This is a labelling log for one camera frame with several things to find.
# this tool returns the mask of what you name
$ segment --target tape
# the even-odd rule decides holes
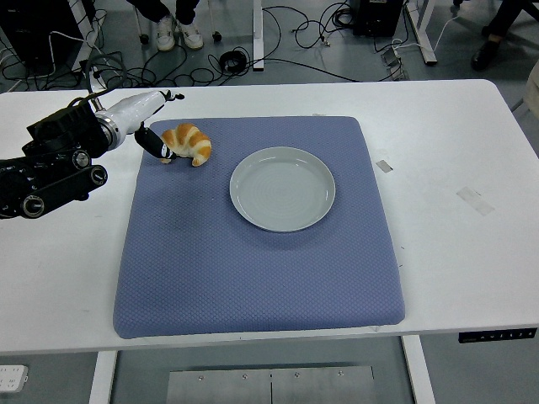
[[[462,198],[463,201],[467,202],[473,209],[479,212],[481,215],[486,216],[494,210],[494,208],[483,200],[480,194],[478,194],[473,189],[464,187],[456,193]]]
[[[387,164],[387,162],[385,160],[380,160],[379,162],[376,163],[376,165],[384,172],[384,173],[389,173],[391,171],[393,171],[392,167]]]

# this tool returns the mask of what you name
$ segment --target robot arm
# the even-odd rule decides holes
[[[71,103],[29,126],[33,140],[23,146],[25,157],[0,160],[0,219],[34,219],[73,200],[86,200],[107,181],[105,168],[92,165],[92,158],[120,146],[127,135],[135,134],[155,157],[175,158],[144,121],[168,101],[183,98],[153,91],[95,113],[89,98],[79,98],[77,105]]]

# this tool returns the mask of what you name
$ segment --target jeans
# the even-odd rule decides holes
[[[136,7],[147,19],[158,23],[160,19],[170,14],[167,6],[160,0],[127,0]],[[195,19],[195,8],[199,0],[176,0],[176,19],[185,25],[189,25]]]
[[[488,25],[490,34],[505,36],[510,26],[515,22],[520,12],[524,10],[539,21],[539,10],[530,0],[503,0],[498,12]]]

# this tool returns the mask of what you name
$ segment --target white sneaker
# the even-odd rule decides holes
[[[179,25],[179,29],[184,36],[185,45],[193,50],[200,49],[204,46],[204,41],[202,40],[202,35],[200,35],[199,30],[196,28],[195,23],[189,25]]]
[[[176,21],[170,14],[157,23],[157,48],[161,52],[170,51],[176,45],[174,42],[175,24]]]

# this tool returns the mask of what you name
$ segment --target black shoe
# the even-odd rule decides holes
[[[498,53],[499,43],[488,40],[481,46],[472,58],[472,69],[480,72],[485,70]]]

